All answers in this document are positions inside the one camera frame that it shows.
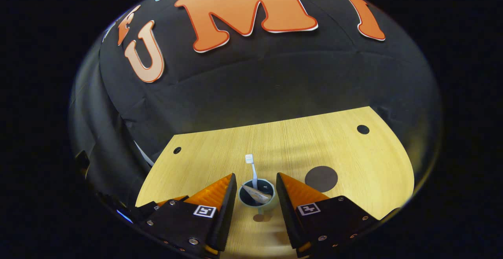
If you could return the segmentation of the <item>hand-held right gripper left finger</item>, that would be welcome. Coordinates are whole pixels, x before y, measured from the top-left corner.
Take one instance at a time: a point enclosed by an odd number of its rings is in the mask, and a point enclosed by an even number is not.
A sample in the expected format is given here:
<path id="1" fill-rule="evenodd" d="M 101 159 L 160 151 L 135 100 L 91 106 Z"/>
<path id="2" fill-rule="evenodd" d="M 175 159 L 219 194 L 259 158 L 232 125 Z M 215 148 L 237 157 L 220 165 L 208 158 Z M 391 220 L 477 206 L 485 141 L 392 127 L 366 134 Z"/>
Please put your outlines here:
<path id="1" fill-rule="evenodd" d="M 229 174 L 187 200 L 171 200 L 141 221 L 147 236 L 187 259 L 218 259 L 228 241 L 237 179 Z"/>

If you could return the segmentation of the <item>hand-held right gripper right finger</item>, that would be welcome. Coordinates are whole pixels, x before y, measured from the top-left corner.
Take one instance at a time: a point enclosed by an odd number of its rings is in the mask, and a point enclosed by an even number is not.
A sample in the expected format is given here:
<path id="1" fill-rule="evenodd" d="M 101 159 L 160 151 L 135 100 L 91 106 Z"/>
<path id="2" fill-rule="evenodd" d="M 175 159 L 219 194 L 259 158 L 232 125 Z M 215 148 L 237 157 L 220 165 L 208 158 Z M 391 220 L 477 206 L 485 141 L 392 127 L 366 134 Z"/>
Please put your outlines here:
<path id="1" fill-rule="evenodd" d="M 329 258 L 382 225 L 401 208 L 401 180 L 376 172 L 276 175 L 291 247 L 298 258 Z"/>

